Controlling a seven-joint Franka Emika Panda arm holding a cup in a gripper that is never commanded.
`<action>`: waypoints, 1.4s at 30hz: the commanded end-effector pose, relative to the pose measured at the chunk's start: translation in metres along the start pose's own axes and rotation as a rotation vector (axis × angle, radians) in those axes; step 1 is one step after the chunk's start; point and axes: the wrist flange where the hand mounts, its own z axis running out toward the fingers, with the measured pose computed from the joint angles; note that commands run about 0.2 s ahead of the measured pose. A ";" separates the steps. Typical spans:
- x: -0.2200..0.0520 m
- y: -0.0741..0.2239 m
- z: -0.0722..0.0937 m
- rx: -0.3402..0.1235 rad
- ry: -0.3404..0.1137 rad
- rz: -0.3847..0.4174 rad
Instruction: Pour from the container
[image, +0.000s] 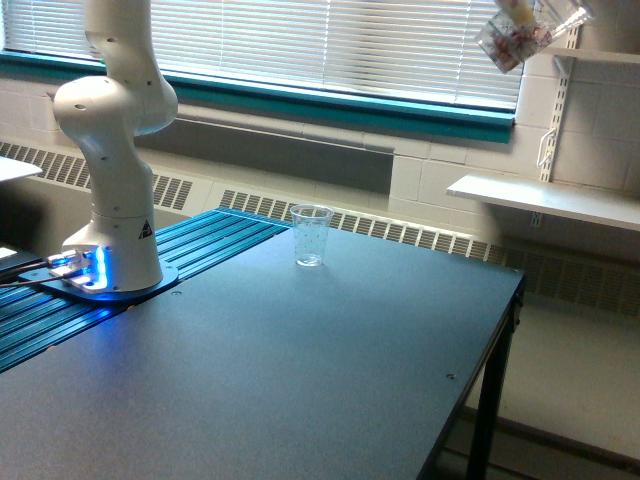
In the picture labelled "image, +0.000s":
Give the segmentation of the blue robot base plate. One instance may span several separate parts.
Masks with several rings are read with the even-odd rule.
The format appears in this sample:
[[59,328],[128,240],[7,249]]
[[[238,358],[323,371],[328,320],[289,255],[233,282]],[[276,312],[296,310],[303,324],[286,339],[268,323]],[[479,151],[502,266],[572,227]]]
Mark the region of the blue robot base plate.
[[71,286],[69,282],[63,280],[54,280],[52,282],[38,284],[36,285],[36,288],[47,293],[62,295],[67,298],[74,298],[92,303],[137,304],[168,290],[178,283],[179,269],[176,266],[166,261],[161,261],[160,266],[163,279],[158,284],[142,290],[129,292],[118,291],[87,293]]

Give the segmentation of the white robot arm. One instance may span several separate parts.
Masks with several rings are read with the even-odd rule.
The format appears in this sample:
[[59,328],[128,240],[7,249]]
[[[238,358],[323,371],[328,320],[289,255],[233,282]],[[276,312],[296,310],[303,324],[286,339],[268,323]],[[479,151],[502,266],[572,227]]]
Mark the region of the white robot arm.
[[54,116],[82,152],[90,174],[91,219],[63,247],[83,258],[70,279],[89,295],[151,288],[163,279],[155,237],[153,173],[135,138],[176,118],[178,99],[152,45],[147,1],[88,1],[85,34],[106,72],[63,84]]

